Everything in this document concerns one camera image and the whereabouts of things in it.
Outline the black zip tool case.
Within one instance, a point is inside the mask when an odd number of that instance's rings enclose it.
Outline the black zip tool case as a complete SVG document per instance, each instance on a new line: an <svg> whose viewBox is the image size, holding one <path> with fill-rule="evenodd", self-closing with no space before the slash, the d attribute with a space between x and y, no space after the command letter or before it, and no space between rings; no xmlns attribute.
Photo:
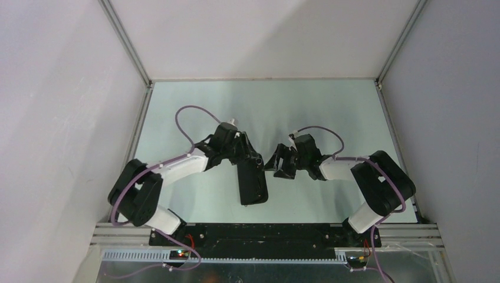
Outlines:
<svg viewBox="0 0 500 283"><path fill-rule="evenodd" d="M241 205L265 203L268 200L268 188L262 157L246 159L236 167Z"/></svg>

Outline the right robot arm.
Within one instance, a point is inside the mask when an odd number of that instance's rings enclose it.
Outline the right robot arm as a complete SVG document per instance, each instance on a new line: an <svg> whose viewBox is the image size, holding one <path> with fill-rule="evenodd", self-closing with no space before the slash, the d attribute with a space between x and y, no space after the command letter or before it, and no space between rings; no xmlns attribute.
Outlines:
<svg viewBox="0 0 500 283"><path fill-rule="evenodd" d="M359 246L366 240L367 230L392 213L404 211L406 201L416 192L410 177L385 151L367 157L338 157L322 154L310 134L292 134L290 141L289 146L277 146L264 170L290 180L297 171L305 170L313 180L354 181L364 203L343 221L343 239L350 246Z"/></svg>

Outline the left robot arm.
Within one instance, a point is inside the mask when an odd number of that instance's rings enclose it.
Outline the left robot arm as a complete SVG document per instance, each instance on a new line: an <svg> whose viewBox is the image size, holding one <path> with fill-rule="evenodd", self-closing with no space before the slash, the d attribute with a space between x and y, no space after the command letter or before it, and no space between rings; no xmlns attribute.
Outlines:
<svg viewBox="0 0 500 283"><path fill-rule="evenodd" d="M108 195L112 216L117 213L135 227L148 226L163 232L171 245L186 238L184 220L159 205L163 187L196 173L205 172L228 160L232 165L262 167L262 157L253 148L247 134L231 123L220 123L213 134L194 144L178 157L148 165L138 159L129 161Z"/></svg>

